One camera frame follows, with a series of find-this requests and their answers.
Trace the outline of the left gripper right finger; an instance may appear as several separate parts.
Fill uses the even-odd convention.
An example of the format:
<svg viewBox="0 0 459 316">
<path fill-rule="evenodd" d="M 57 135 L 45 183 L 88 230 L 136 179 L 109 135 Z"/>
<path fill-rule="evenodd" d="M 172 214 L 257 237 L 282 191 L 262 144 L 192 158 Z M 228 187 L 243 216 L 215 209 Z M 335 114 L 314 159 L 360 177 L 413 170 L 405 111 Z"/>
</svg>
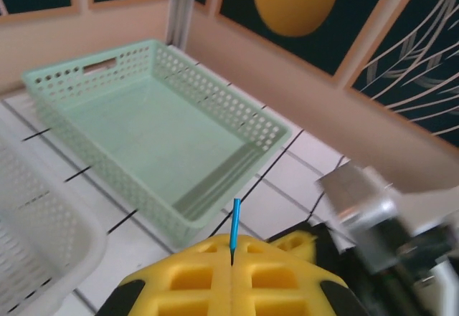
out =
<svg viewBox="0 0 459 316">
<path fill-rule="evenodd" d="M 251 236 L 240 236 L 231 316 L 366 316 L 338 275 Z"/>
</svg>

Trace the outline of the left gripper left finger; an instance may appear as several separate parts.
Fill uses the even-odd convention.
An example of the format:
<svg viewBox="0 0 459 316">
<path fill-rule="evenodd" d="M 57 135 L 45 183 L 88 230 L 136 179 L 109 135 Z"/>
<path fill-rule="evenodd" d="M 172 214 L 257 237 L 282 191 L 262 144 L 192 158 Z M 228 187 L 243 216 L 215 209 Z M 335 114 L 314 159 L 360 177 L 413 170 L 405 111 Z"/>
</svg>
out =
<svg viewBox="0 0 459 316">
<path fill-rule="evenodd" d="M 123 278 L 95 316 L 227 316 L 230 236 L 212 236 Z"/>
</svg>

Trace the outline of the mint green perforated basket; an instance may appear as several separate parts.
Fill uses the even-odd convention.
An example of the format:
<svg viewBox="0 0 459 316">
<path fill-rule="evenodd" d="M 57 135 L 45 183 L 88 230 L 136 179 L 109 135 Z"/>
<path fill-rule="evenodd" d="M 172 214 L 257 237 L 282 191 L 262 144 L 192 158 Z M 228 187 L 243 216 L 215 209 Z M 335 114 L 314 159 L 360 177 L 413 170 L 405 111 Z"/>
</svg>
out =
<svg viewBox="0 0 459 316">
<path fill-rule="evenodd" d="M 28 70 L 38 118 L 186 246 L 291 137 L 277 116 L 150 39 Z"/>
</svg>

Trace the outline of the white perforated basket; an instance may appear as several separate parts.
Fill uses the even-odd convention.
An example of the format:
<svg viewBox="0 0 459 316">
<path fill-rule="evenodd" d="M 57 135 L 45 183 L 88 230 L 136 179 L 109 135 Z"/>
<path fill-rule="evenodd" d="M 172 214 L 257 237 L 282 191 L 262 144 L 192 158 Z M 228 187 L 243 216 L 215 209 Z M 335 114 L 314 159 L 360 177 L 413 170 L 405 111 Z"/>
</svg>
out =
<svg viewBox="0 0 459 316">
<path fill-rule="evenodd" d="M 106 243 L 90 207 L 0 121 L 0 316 L 52 316 Z"/>
</svg>

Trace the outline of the aluminium corner post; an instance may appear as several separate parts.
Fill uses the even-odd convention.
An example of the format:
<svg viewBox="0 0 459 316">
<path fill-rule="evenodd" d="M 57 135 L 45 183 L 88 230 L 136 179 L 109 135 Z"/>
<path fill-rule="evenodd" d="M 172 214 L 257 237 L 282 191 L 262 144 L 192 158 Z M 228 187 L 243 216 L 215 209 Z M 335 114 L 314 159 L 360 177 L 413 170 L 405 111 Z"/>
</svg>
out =
<svg viewBox="0 0 459 316">
<path fill-rule="evenodd" d="M 194 0 L 169 0 L 166 43 L 185 51 Z"/>
</svg>

